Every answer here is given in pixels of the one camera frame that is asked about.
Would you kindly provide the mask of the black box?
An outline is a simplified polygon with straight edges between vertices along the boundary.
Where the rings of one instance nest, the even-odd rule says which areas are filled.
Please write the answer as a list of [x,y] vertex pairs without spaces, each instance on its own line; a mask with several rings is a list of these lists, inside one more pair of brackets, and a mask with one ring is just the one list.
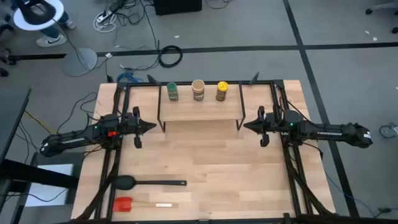
[[153,5],[158,16],[202,10],[202,0],[153,0]]

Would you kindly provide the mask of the black plastic spoon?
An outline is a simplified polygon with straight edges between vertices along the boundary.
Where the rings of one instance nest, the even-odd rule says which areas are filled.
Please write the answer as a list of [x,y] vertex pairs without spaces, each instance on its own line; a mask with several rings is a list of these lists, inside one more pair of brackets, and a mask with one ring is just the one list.
[[187,186],[186,180],[136,180],[130,175],[121,175],[113,182],[114,187],[119,190],[131,190],[136,185],[175,185]]

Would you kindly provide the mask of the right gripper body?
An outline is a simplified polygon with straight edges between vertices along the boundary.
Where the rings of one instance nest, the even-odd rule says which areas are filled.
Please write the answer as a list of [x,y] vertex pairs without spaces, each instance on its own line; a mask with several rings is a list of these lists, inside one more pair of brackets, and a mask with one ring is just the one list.
[[280,106],[274,105],[271,113],[266,113],[264,106],[260,106],[257,111],[257,118],[261,125],[261,147],[266,147],[269,144],[268,132],[275,132],[279,127],[281,121]]

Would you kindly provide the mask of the wooden shelf black metal frame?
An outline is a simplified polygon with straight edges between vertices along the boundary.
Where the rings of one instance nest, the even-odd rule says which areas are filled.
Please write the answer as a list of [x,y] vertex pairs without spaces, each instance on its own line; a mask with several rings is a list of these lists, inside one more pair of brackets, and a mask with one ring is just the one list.
[[220,120],[235,121],[236,129],[241,129],[246,118],[241,83],[230,84],[224,101],[216,100],[217,83],[205,85],[205,94],[201,101],[193,99],[189,82],[178,85],[177,91],[178,101],[170,101],[167,87],[159,87],[157,120],[161,130],[165,131],[167,122]]

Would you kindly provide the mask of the dark desk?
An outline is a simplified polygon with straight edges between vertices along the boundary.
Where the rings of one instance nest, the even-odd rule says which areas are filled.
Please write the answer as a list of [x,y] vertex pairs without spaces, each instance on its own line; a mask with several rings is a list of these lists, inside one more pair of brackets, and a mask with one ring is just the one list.
[[76,189],[77,177],[6,159],[30,92],[30,88],[0,88],[0,180],[20,180]]

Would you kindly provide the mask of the black chair base casters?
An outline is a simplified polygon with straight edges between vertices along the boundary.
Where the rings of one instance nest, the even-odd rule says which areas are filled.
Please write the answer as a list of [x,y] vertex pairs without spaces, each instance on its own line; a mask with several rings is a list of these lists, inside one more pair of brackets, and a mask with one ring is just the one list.
[[[0,37],[6,30],[13,32],[14,28],[9,24],[0,25]],[[17,64],[16,60],[11,57],[11,50],[9,48],[1,47],[1,46],[0,46],[0,62],[4,63],[6,65],[16,65]],[[9,76],[9,72],[6,69],[0,67],[0,77],[8,77],[8,76]]]

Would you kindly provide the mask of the furikake seasoning jar tan lid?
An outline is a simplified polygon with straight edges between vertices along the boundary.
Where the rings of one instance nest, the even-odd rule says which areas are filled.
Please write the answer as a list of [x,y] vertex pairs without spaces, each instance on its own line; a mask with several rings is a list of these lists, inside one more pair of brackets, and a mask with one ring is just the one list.
[[196,101],[202,101],[205,95],[205,83],[203,80],[192,81],[192,92],[193,99]]

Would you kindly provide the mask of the white panel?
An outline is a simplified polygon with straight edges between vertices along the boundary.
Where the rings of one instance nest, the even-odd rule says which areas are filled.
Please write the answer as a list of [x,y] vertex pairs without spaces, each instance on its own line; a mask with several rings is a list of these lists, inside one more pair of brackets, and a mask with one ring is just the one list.
[[[39,168],[72,175],[73,164],[39,165]],[[65,205],[69,190],[62,187],[32,183],[29,196],[26,199],[26,207],[43,207]]]

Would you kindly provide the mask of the black aluminium rig frame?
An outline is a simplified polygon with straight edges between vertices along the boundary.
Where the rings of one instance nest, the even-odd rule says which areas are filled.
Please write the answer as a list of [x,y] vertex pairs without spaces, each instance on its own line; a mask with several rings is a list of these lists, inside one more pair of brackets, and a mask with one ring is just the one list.
[[[284,93],[281,80],[230,84],[237,83],[243,88],[243,124],[256,118],[260,106],[271,111]],[[261,147],[260,135],[243,125],[237,130],[232,120],[167,122],[163,131],[157,120],[160,86],[164,84],[133,83],[129,87],[129,106],[138,106],[142,119],[157,126],[143,135],[141,149],[134,146],[132,137],[123,139],[118,172],[137,180],[186,180],[187,186],[138,185],[117,190],[117,197],[176,203],[178,207],[133,208],[114,212],[112,220],[160,224],[259,221],[313,210],[285,164],[300,155],[285,153],[278,134],[270,134],[269,145]]]

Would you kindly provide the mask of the person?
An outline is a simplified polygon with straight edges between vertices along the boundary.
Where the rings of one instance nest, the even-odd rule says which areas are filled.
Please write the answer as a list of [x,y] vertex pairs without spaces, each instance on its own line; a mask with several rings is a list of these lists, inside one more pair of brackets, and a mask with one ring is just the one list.
[[[58,20],[58,24],[64,29],[73,30],[76,28],[76,25],[66,11],[63,12],[61,18]],[[45,28],[40,32],[42,33],[42,37],[36,40],[36,44],[39,47],[53,47],[67,42],[67,38],[54,26]]]

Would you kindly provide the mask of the dark office chair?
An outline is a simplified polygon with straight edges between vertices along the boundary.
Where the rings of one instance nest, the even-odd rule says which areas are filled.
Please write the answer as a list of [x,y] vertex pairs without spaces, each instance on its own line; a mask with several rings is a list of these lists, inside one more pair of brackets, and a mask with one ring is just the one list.
[[396,11],[394,12],[394,15],[398,16],[398,0],[393,0],[392,2],[385,4],[371,6],[370,8],[367,8],[365,10],[365,14],[370,15],[373,13],[373,11],[382,10],[382,9],[395,9]]

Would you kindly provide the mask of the white power strip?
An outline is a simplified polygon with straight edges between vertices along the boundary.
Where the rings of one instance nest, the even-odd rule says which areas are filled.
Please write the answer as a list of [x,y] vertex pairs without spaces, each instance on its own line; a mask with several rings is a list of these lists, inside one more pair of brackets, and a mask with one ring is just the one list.
[[109,9],[106,9],[104,12],[100,13],[97,18],[96,18],[96,22],[101,23],[103,22],[105,19],[107,19],[109,16],[112,16],[113,12]]

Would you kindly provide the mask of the yellow lid spice jar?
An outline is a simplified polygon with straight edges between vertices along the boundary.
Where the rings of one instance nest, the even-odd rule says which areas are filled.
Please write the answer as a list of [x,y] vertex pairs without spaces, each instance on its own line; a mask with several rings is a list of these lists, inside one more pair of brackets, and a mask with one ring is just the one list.
[[225,100],[228,88],[229,88],[229,85],[226,81],[220,81],[217,84],[217,92],[216,92],[216,100],[217,101]]

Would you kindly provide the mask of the green lid spice jar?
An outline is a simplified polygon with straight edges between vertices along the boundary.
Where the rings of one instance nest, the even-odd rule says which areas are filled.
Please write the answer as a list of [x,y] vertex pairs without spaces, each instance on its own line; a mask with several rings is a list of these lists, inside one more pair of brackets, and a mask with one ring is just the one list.
[[170,101],[178,101],[178,88],[176,83],[169,82],[167,84],[167,92]]

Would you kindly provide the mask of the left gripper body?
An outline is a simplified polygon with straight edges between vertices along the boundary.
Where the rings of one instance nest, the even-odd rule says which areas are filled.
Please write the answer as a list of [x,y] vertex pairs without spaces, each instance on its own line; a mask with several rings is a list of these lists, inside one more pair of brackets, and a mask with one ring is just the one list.
[[141,120],[141,117],[140,117],[140,111],[139,111],[138,106],[133,107],[132,113],[126,113],[124,115],[124,122],[126,124],[126,133],[135,135],[134,146],[137,149],[142,148],[142,142],[139,137],[140,128],[141,128],[140,120]]

